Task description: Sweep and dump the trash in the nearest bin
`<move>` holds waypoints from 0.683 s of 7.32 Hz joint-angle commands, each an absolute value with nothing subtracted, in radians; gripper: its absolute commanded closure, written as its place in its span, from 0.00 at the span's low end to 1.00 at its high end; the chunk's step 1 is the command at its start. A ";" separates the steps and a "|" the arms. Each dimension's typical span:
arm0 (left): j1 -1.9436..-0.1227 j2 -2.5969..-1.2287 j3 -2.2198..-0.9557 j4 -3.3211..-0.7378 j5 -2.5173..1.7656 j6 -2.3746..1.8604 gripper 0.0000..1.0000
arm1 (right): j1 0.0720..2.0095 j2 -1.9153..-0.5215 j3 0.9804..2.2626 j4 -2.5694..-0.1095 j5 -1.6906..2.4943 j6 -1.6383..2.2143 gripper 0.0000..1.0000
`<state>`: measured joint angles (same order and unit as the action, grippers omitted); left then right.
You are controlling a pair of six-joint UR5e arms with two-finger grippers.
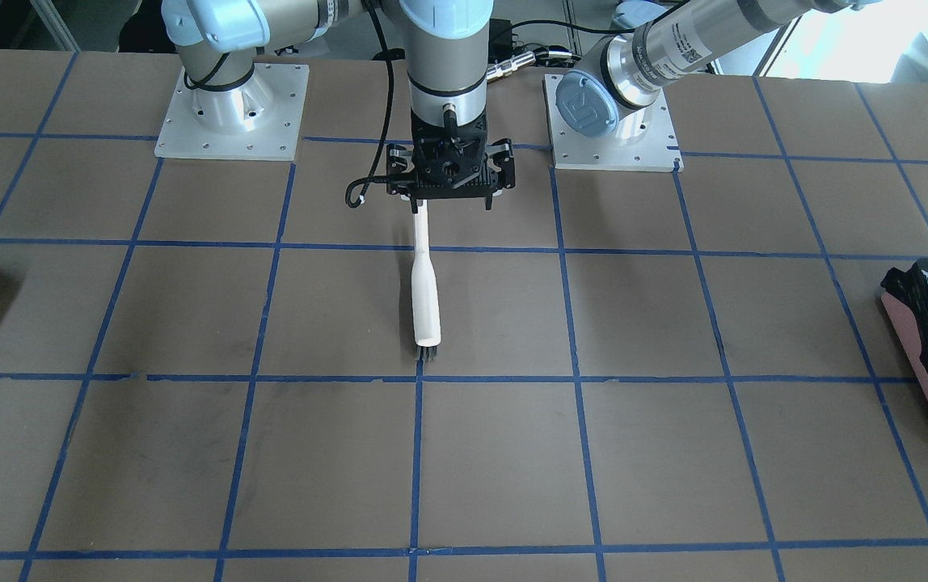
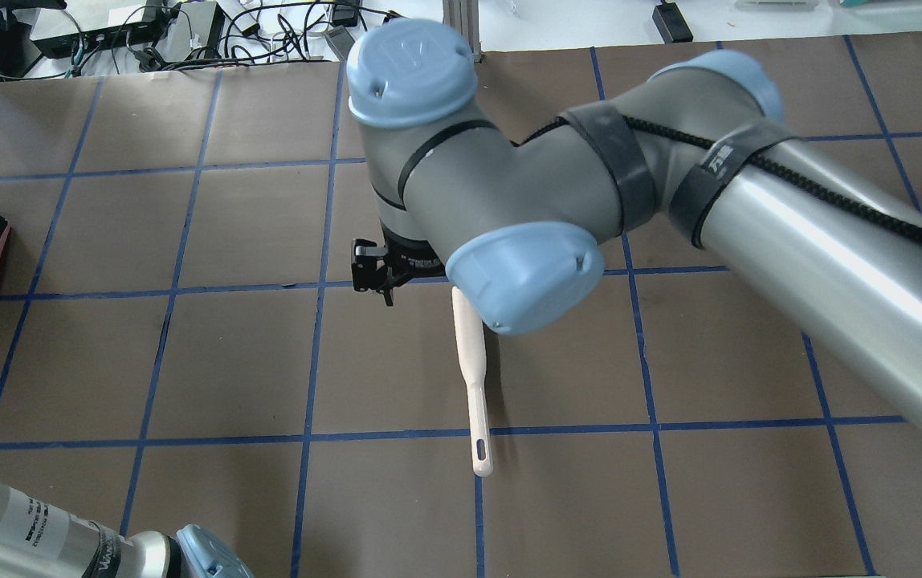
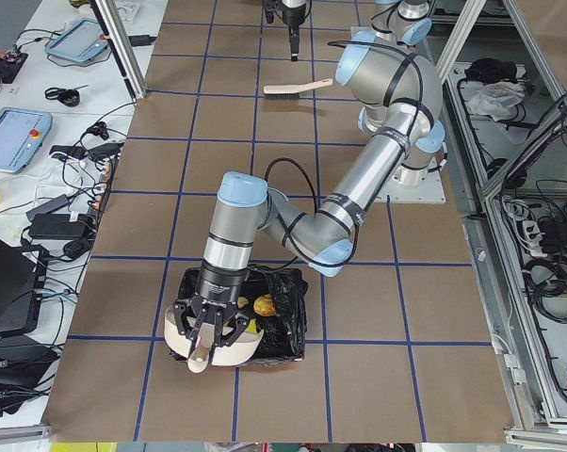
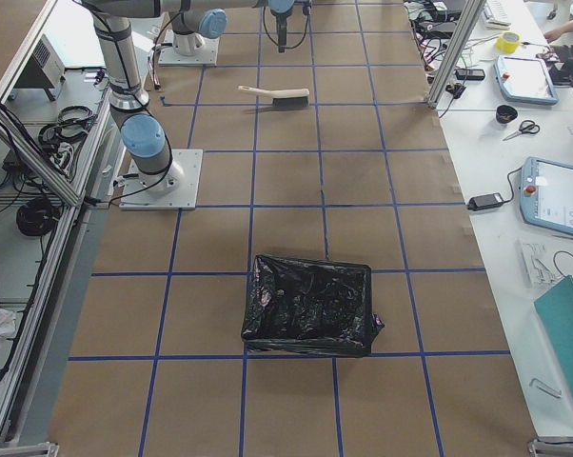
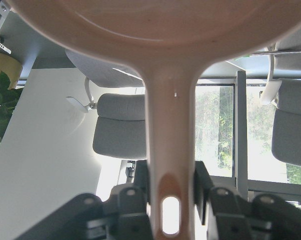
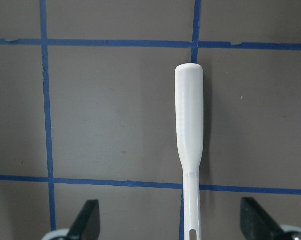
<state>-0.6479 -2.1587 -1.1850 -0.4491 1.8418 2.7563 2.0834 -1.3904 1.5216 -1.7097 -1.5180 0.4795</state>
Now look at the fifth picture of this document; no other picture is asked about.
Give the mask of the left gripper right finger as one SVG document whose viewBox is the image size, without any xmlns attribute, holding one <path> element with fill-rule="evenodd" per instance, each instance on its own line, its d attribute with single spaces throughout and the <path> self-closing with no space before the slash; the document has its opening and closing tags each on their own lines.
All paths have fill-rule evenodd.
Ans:
<svg viewBox="0 0 301 240">
<path fill-rule="evenodd" d="M 194 202 L 208 240 L 252 240 L 250 204 L 225 187 L 215 187 L 202 161 L 195 162 Z"/>
</svg>

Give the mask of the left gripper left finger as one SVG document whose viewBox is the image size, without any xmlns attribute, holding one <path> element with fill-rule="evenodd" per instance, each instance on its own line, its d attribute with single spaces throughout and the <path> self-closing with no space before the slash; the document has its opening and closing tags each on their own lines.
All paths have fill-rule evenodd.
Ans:
<svg viewBox="0 0 301 240">
<path fill-rule="evenodd" d="M 150 202 L 149 171 L 146 160 L 135 164 L 133 183 L 115 186 L 103 204 L 103 213 L 113 219 L 106 225 L 107 240 L 152 240 L 147 214 Z"/>
</svg>

